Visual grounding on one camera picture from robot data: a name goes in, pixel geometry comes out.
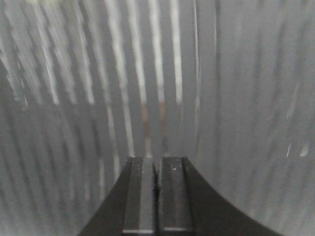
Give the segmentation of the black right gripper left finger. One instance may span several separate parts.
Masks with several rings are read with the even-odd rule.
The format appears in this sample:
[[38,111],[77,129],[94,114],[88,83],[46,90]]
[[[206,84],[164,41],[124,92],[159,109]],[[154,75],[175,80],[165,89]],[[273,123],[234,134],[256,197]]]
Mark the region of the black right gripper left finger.
[[150,158],[130,157],[82,236],[156,236],[157,176]]

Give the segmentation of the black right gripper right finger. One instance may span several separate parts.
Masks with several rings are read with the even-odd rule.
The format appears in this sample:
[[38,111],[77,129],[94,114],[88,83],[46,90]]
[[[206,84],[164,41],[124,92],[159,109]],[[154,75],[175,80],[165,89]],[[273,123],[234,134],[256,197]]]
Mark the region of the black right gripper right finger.
[[160,236],[276,236],[221,196],[186,157],[163,157],[158,176]]

